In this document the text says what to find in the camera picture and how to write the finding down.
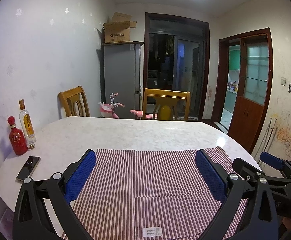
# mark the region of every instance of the fabric label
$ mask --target fabric label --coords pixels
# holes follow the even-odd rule
[[[155,236],[162,236],[161,227],[142,228],[142,237],[155,237]]]

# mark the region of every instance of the chair backrest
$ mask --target chair backrest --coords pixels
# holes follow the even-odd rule
[[[146,119],[147,99],[152,97],[156,100],[156,105],[153,111],[153,120],[158,110],[158,120],[171,121],[173,117],[178,120],[177,103],[180,100],[185,101],[184,120],[188,120],[190,110],[190,92],[180,92],[171,90],[149,89],[145,88],[143,95],[143,115],[142,119]]]
[[[72,88],[70,90],[60,92],[59,100],[66,111],[66,116],[78,116],[76,111],[76,104],[79,110],[79,116],[84,116],[82,103],[80,100],[80,94],[84,102],[84,109],[87,117],[90,117],[89,108],[87,104],[87,98],[85,96],[82,86]]]

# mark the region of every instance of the gray refrigerator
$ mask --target gray refrigerator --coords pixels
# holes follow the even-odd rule
[[[125,42],[124,44],[104,44],[104,79],[106,103],[109,95],[119,93],[115,103],[125,107],[116,107],[121,119],[135,119],[130,110],[140,110],[140,47],[143,42]]]

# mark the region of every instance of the yellow ball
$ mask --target yellow ball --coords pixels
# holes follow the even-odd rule
[[[171,116],[170,106],[162,106],[160,109],[160,120],[169,121]]]

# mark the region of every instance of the kitchen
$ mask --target kitchen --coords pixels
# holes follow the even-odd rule
[[[227,133],[231,124],[239,86],[241,51],[240,45],[229,47],[229,74],[225,102],[220,124]]]

